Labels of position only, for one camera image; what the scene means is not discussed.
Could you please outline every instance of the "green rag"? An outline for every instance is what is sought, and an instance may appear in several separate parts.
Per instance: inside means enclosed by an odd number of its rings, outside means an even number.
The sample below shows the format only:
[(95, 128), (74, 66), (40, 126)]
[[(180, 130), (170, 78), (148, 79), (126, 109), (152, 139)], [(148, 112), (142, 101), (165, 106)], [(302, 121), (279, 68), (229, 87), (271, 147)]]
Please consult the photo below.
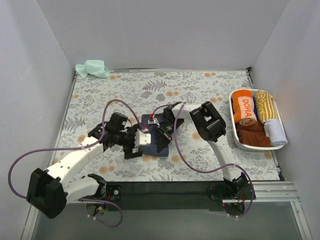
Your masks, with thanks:
[(105, 67), (105, 62), (102, 60), (87, 60), (84, 64), (75, 65), (75, 70), (83, 78), (88, 74), (99, 78), (107, 78), (110, 76), (110, 71)]

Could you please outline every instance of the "glass panel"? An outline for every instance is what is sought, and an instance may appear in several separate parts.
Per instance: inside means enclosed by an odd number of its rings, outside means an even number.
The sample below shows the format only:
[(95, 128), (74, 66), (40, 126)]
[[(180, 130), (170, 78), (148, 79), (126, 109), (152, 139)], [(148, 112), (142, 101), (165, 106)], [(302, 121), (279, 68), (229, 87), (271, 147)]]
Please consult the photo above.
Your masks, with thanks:
[[(34, 240), (157, 239), (157, 240), (300, 240), (290, 202), (254, 202), (249, 213), (235, 220), (207, 210), (125, 210), (122, 224), (109, 228), (86, 217), (84, 203), (72, 203), (54, 219), (39, 214)], [(101, 218), (116, 223), (109, 211)]]

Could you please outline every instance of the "white towel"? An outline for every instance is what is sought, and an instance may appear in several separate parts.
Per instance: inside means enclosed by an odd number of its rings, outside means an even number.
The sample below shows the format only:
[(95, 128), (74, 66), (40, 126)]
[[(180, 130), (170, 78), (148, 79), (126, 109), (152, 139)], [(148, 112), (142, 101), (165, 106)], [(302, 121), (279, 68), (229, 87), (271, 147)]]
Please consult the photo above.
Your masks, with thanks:
[(265, 135), (270, 138), (270, 143), (274, 147), (288, 143), (285, 131), (278, 119), (271, 118), (264, 123)]

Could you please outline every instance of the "dark blue cloth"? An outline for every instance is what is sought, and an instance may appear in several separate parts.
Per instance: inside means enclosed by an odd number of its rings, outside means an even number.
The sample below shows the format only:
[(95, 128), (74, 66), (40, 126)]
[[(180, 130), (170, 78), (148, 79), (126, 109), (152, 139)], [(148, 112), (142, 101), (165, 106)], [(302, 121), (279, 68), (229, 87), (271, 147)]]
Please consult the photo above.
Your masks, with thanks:
[[(155, 114), (154, 117), (158, 120), (159, 123), (166, 121), (164, 115)], [(140, 150), (145, 155), (155, 156), (155, 157), (168, 157), (169, 156), (169, 147), (166, 146), (161, 152), (157, 153), (157, 143), (158, 143), (158, 131), (156, 129), (156, 124), (148, 124), (148, 119), (150, 114), (143, 114), (141, 116), (141, 124), (143, 127), (149, 128), (149, 133), (151, 134), (151, 144), (140, 146)]]
[(253, 104), (254, 104), (254, 109), (253, 109), (253, 112), (256, 116), (256, 119), (258, 120), (258, 112), (257, 112), (257, 106), (256, 106), (256, 99), (255, 97), (253, 97)]

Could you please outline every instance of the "plastic tray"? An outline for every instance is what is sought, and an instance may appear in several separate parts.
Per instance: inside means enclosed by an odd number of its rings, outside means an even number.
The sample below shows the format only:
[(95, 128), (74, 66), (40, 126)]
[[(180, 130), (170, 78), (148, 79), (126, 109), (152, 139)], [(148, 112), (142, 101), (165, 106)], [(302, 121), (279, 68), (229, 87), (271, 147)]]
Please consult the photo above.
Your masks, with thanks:
[[(233, 129), (232, 133), (233, 133), (233, 139), (234, 139), (234, 142), (235, 142), (236, 146), (238, 148), (242, 149), (242, 150), (247, 150), (247, 151), (270, 151), (270, 150), (277, 150), (277, 149), (282, 148), (284, 145), (271, 146), (271, 147), (259, 147), (259, 146), (250, 146), (250, 145), (242, 144), (241, 142), (239, 142), (239, 138), (238, 138), (237, 130), (236, 130), (235, 119), (234, 119), (234, 113), (232, 111), (233, 107), (232, 107), (231, 99), (232, 99), (232, 94), (234, 92), (236, 92), (238, 90), (242, 90), (242, 89), (250, 90), (252, 92), (253, 96), (255, 96), (256, 92), (259, 91), (258, 89), (241, 88), (241, 89), (237, 89), (237, 90), (232, 91), (230, 93), (230, 95), (229, 95), (230, 114), (231, 114), (232, 129)], [(279, 111), (278, 111), (278, 108), (277, 108), (277, 104), (274, 103), (274, 106), (275, 106), (276, 113), (277, 113), (277, 115), (279, 117), (280, 124), (281, 124), (282, 129), (283, 129), (284, 126), (283, 126), (282, 121), (281, 121), (281, 117), (280, 117), (280, 114), (279, 114)]]

